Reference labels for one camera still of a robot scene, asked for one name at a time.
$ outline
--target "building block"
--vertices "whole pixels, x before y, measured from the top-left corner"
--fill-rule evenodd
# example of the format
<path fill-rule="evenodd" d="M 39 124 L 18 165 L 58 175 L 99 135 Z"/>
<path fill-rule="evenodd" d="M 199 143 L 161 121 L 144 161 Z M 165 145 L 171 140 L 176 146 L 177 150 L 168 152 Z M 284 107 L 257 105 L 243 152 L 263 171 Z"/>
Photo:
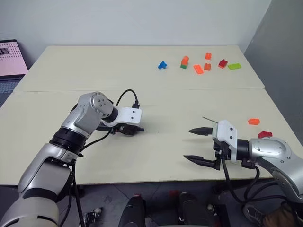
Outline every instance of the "building block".
<path fill-rule="evenodd" d="M 211 64 L 208 64 L 208 63 L 204 64 L 204 70 L 210 71 L 211 67 L 212 67 Z"/>
<path fill-rule="evenodd" d="M 273 134 L 268 131 L 262 131 L 258 134 L 259 139 L 264 138 L 264 137 L 272 137 L 272 136 L 273 136 Z"/>
<path fill-rule="evenodd" d="M 182 58 L 182 61 L 181 61 L 181 68 L 183 69 L 186 69 L 187 68 L 187 65 L 188 65 L 188 60 L 189 60 L 189 57 L 188 56 L 184 56 Z"/>
<path fill-rule="evenodd" d="M 158 69 L 165 69 L 167 64 L 165 62 L 161 62 L 160 65 L 158 66 Z"/>
<path fill-rule="evenodd" d="M 219 62 L 219 65 L 218 65 L 218 66 L 219 66 L 221 69 L 224 69 L 224 68 L 226 67 L 227 63 L 228 63 L 227 60 L 222 59 L 222 60 Z"/>
<path fill-rule="evenodd" d="M 194 65 L 194 69 L 195 69 L 195 71 L 196 71 L 197 74 L 202 74 L 202 73 L 204 73 L 204 72 L 203 72 L 203 69 L 201 68 L 200 65 Z"/>
<path fill-rule="evenodd" d="M 250 118 L 248 120 L 248 124 L 257 125 L 257 124 L 260 124 L 260 120 L 258 118 Z"/>
<path fill-rule="evenodd" d="M 236 63 L 236 64 L 228 65 L 228 68 L 229 68 L 230 70 L 237 70 L 237 69 L 241 69 L 242 66 L 241 66 L 239 63 Z"/>
<path fill-rule="evenodd" d="M 212 58 L 212 53 L 206 53 L 205 54 L 205 59 L 206 60 L 211 60 L 211 58 Z"/>

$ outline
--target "floor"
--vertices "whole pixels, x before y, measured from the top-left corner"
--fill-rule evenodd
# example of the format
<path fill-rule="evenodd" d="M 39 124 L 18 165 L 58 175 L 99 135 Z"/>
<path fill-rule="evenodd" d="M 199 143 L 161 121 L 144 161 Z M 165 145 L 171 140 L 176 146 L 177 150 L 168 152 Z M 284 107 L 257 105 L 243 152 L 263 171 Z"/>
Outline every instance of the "floor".
<path fill-rule="evenodd" d="M 81 198 L 83 212 L 102 207 L 102 214 L 97 223 L 92 227 L 115 227 L 118 226 L 121 214 L 129 198 L 134 194 L 140 194 L 147 205 L 146 226 L 156 227 L 178 223 L 175 212 L 175 196 L 179 192 L 190 192 L 205 204 L 226 204 L 232 227 L 253 227 L 243 216 L 241 205 L 237 204 L 229 192 L 223 192 L 219 196 L 212 193 L 214 181 L 208 182 L 158 182 L 158 183 L 128 183 L 83 186 L 84 197 Z M 243 195 L 245 189 L 238 189 L 236 193 Z M 273 194 L 283 195 L 281 190 L 273 186 L 264 190 L 260 196 Z M 16 188 L 0 187 L 0 219 L 9 206 L 18 198 Z M 268 200 L 256 203 L 262 211 L 270 212 L 276 209 L 281 200 Z M 65 214 L 68 198 L 58 203 L 60 218 Z M 63 225 L 64 227 L 79 226 L 76 202 L 73 198 L 71 211 Z"/>

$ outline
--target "lime green block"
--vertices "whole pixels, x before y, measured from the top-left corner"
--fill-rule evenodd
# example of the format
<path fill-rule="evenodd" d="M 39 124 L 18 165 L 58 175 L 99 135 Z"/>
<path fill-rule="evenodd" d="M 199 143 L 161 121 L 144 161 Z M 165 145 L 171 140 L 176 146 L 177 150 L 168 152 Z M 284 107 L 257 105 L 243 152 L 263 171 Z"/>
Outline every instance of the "lime green block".
<path fill-rule="evenodd" d="M 228 65 L 228 68 L 230 70 L 237 70 L 237 69 L 241 69 L 242 66 L 239 63 L 237 63 L 237 64 Z"/>

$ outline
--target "gray wall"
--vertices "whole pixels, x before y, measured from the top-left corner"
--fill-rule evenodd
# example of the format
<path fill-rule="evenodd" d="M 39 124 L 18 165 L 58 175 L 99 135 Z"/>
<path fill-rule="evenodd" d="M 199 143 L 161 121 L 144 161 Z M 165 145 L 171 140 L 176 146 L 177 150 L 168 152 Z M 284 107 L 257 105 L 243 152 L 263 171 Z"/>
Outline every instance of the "gray wall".
<path fill-rule="evenodd" d="M 303 143 L 303 1 L 272 0 L 245 56 Z"/>
<path fill-rule="evenodd" d="M 0 40 L 31 65 L 49 45 L 238 45 L 271 0 L 0 0 Z"/>

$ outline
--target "orange block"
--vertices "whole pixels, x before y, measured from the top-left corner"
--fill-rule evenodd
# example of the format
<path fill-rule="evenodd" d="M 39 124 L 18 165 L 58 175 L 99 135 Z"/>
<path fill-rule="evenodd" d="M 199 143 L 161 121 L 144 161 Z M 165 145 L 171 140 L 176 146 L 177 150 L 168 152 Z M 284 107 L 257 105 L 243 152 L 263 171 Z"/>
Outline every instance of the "orange block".
<path fill-rule="evenodd" d="M 253 125 L 260 124 L 260 119 L 258 119 L 258 118 L 250 118 L 248 120 L 248 124 L 253 124 Z"/>
<path fill-rule="evenodd" d="M 204 64 L 204 70 L 210 71 L 211 66 L 212 66 L 211 64 L 205 63 Z"/>
<path fill-rule="evenodd" d="M 202 73 L 204 73 L 204 72 L 203 72 L 203 69 L 201 68 L 200 65 L 194 65 L 194 69 L 195 69 L 195 71 L 196 71 L 197 74 L 202 74 Z"/>
<path fill-rule="evenodd" d="M 181 61 L 181 65 L 188 65 L 188 60 L 189 60 L 189 57 L 188 56 L 184 56 L 182 58 L 182 61 Z"/>
<path fill-rule="evenodd" d="M 212 53 L 206 53 L 205 54 L 205 59 L 210 60 L 212 58 Z"/>

